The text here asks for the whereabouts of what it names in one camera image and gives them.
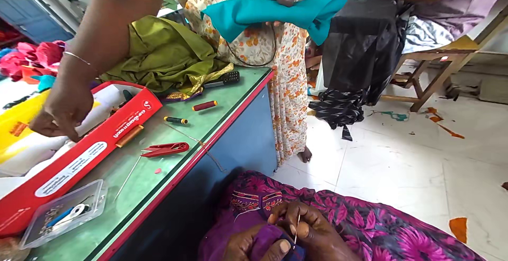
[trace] lavender shirt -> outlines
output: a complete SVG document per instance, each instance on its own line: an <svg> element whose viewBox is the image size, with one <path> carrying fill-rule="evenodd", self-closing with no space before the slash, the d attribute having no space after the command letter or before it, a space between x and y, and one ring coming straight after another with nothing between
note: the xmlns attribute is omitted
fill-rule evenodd
<svg viewBox="0 0 508 261"><path fill-rule="evenodd" d="M496 1L441 0L435 3L418 3L414 15L440 24L458 39L485 19Z"/></svg>

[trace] pink floral fabric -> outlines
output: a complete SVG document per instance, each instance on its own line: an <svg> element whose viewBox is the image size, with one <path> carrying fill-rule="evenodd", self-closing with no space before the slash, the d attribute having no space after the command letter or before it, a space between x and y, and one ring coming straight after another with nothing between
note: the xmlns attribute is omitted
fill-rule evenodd
<svg viewBox="0 0 508 261"><path fill-rule="evenodd" d="M303 152L307 132L307 75L305 72L305 41L307 31L293 24L275 27L275 38L271 27L247 28L230 45L241 59L237 60L229 50L224 38L213 27L210 18L201 20L201 11L208 5L224 0L178 0L183 6L185 17L193 30L217 49L223 61L261 65L274 72L268 83L270 108L272 111L275 148L279 166L291 156Z"/></svg>
<svg viewBox="0 0 508 261"><path fill-rule="evenodd" d="M295 189L262 173L242 173L228 188L221 210L230 206L232 194L282 195L321 211L346 244L365 261L485 261L466 245L432 225L391 206L341 196L329 190Z"/></svg>

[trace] orange thread spool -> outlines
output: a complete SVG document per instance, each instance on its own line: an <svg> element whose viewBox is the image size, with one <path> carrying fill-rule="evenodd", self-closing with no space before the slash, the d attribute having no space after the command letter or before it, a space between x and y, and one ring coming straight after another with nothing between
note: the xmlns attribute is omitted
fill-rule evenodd
<svg viewBox="0 0 508 261"><path fill-rule="evenodd" d="M139 132L141 132L141 130L143 130L144 127L143 125L138 125L137 127L135 127L134 129L132 129L131 131L129 131L129 133L127 133L124 137L122 137L120 140L118 140L118 142L115 144L118 148L122 148L125 144L127 144L130 140L132 140L134 137L136 137L136 135L139 134Z"/></svg>
<svg viewBox="0 0 508 261"><path fill-rule="evenodd" d="M216 105L217 105L217 101L213 100L211 102L205 102L205 103L198 104L197 106L193 106L192 110L194 110L194 111L200 111L200 110L203 110L203 109L212 108L212 107L214 107Z"/></svg>

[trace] black fabric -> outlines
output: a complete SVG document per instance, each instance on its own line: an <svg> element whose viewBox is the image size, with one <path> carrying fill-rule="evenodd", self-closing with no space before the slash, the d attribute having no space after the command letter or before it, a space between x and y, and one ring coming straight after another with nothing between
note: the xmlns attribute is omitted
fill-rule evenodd
<svg viewBox="0 0 508 261"><path fill-rule="evenodd" d="M411 6L399 0L348 0L332 18L323 43L327 91L311 102L316 117L332 129L363 120L362 106L375 105L402 56Z"/></svg>
<svg viewBox="0 0 508 261"><path fill-rule="evenodd" d="M328 89L319 95L320 102L310 102L309 107L316 111L316 117L330 125L332 129L342 129L342 139L352 141L346 125L363 121L362 105L365 104L365 91L340 92Z"/></svg>
<svg viewBox="0 0 508 261"><path fill-rule="evenodd" d="M323 44L325 87L366 89L365 102L376 104L400 60L409 16L397 0L348 0Z"/></svg>

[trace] black cable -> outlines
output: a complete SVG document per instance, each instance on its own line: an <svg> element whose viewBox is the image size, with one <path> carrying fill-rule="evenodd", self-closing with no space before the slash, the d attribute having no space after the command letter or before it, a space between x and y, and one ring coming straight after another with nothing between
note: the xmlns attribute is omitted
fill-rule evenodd
<svg viewBox="0 0 508 261"><path fill-rule="evenodd" d="M272 58L270 59L270 61L268 61L267 63L265 64L262 64L262 65L253 65L253 64L250 64L250 63L247 63L247 62L244 62L242 61L240 58L238 58L238 56L233 52L233 50L231 50L231 47L229 46L229 43L228 41L226 41L226 45L228 45L228 49L229 51L231 52L231 54L238 60L240 61L242 64L246 64L248 66L251 66L251 67L264 67L266 66L267 64L273 62L273 59L275 59L275 54L277 53L277 38L275 37L275 29L273 28L273 25L270 25L272 27L272 33L273 33L273 55L272 55Z"/></svg>

